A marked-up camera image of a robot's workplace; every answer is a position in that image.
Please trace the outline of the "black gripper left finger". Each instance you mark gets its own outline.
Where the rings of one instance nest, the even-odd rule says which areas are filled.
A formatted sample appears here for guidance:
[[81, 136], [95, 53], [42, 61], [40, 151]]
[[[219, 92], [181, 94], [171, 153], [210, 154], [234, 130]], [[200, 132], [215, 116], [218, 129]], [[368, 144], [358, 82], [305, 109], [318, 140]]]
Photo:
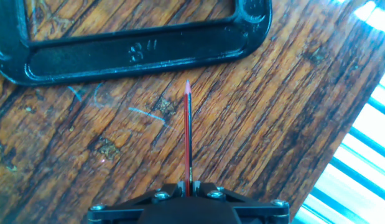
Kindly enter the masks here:
[[117, 205], [98, 204], [87, 213], [88, 224], [137, 223], [143, 211], [150, 205], [184, 196], [184, 182], [164, 184], [136, 198]]

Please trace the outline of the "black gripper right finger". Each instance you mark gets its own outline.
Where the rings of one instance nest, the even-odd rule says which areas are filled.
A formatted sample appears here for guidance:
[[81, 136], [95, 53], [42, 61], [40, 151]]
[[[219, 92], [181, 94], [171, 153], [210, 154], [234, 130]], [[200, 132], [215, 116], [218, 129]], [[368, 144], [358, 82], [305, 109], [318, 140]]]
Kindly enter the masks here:
[[290, 206], [285, 200], [258, 202], [214, 183], [200, 181], [193, 183], [192, 192], [195, 197], [214, 202], [214, 214], [222, 215], [225, 211], [231, 211], [240, 223], [290, 223]]

